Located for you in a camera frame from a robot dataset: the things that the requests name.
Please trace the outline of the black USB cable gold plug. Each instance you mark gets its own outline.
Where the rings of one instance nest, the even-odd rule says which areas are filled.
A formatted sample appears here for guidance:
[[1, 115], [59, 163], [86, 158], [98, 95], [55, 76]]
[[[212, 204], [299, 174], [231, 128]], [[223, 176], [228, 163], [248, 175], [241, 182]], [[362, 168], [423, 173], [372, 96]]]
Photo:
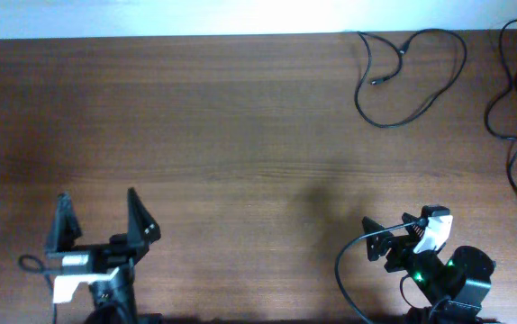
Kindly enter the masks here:
[[[444, 34], [458, 42], [458, 44], [460, 45], [460, 48], [462, 50], [462, 57], [460, 58], [457, 71], [453, 71], [450, 76], [449, 81], [442, 88], [440, 88], [440, 89], [436, 90], [435, 92], [433, 92], [432, 94], [430, 94], [423, 101], [423, 103], [414, 112], [412, 112], [409, 116], [403, 118], [400, 121], [391, 122], [391, 123], [381, 123], [381, 122], [372, 120], [364, 112], [363, 107], [361, 106], [361, 103], [359, 100], [361, 88], [362, 88], [363, 84], [367, 81], [367, 76], [372, 68], [372, 62], [373, 62], [372, 49], [370, 48], [370, 45], [369, 45], [369, 42], [367, 39], [371, 38], [373, 40], [376, 40], [376, 41], [379, 41], [379, 42], [385, 44], [396, 55], [396, 67], [392, 72], [390, 72], [386, 75], [383, 75], [383, 76], [373, 77], [372, 79], [368, 80], [368, 84], [370, 86], [379, 86], [379, 85], [382, 85], [382, 84], [390, 81], [391, 79], [397, 77], [401, 73], [401, 71], [403, 70], [403, 67], [404, 67], [404, 56], [407, 54], [407, 52], [411, 48], [413, 41], [417, 37], [419, 37], [423, 34], [429, 34], [429, 33]], [[414, 122], [415, 120], [422, 117], [427, 111], [430, 110], [430, 108], [438, 100], [438, 98], [442, 94], [446, 93], [456, 83], [456, 81], [460, 77], [465, 65], [467, 64], [467, 55], [468, 55], [467, 44], [466, 44], [464, 38], [461, 37], [455, 31], [445, 30], [445, 29], [440, 29], [440, 28], [429, 28], [429, 29], [422, 29], [422, 30], [414, 31], [400, 46], [396, 46], [390, 40], [388, 40], [382, 36], [379, 36], [377, 34], [367, 32], [367, 31], [357, 31], [356, 34], [362, 40], [362, 42], [365, 46], [365, 49], [367, 51], [367, 65], [366, 65], [366, 68], [365, 68], [362, 76], [359, 78], [359, 80], [354, 88], [353, 103], [354, 103], [355, 109], [357, 110], [360, 117], [366, 123], [370, 124], [371, 126], [373, 126], [375, 128], [379, 128], [379, 129], [399, 128], [399, 127], [407, 125], [411, 122]]]

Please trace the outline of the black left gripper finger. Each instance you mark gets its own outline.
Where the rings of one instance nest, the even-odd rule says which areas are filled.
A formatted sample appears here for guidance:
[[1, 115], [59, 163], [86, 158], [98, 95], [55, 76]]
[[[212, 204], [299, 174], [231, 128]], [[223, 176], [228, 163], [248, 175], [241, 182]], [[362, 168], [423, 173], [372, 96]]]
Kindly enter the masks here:
[[160, 228], [148, 212], [136, 190], [127, 191], [128, 227], [127, 244], [134, 250], [146, 250], [161, 238]]
[[46, 240], [46, 253], [62, 253], [74, 247], [75, 241], [82, 236], [71, 196], [61, 193], [58, 196], [54, 220]]

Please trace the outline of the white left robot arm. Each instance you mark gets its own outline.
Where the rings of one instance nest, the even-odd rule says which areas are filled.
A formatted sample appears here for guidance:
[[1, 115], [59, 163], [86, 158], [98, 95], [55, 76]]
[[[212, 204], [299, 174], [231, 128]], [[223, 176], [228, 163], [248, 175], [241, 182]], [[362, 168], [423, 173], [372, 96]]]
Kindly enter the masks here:
[[133, 284], [134, 267], [161, 238], [160, 228], [134, 188], [127, 192], [127, 231], [103, 244], [78, 245], [82, 237], [68, 193], [58, 197], [55, 219], [44, 248], [46, 257], [61, 261], [53, 284], [52, 302], [72, 301], [80, 284], [87, 284], [95, 311], [91, 323], [161, 323], [159, 313], [139, 314]]

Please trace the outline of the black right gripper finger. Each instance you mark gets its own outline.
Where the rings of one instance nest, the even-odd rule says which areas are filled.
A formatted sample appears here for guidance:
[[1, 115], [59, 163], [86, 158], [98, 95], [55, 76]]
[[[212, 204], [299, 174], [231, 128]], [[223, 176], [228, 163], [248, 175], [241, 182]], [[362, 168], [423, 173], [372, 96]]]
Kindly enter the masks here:
[[362, 220], [362, 226], [364, 233], [367, 235], [367, 259], [369, 261], [377, 261], [380, 257], [384, 257], [390, 250], [391, 240], [394, 235], [389, 229], [369, 217], [365, 217]]
[[402, 215], [402, 221], [408, 234], [414, 239], [421, 239], [428, 225], [426, 217], [415, 217], [407, 212]]

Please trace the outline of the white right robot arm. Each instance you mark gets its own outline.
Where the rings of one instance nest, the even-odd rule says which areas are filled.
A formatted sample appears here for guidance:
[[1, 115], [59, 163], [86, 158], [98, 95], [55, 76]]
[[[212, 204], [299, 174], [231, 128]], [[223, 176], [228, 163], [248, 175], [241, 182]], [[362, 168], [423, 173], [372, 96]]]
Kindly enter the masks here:
[[448, 261], [439, 259], [449, 237], [453, 216], [450, 209], [426, 205], [419, 217], [402, 215], [407, 233], [395, 236], [365, 217], [367, 258], [385, 257], [388, 273], [405, 271], [431, 304], [409, 309], [405, 323], [480, 323], [477, 314], [489, 293], [495, 262], [482, 250], [458, 247]]

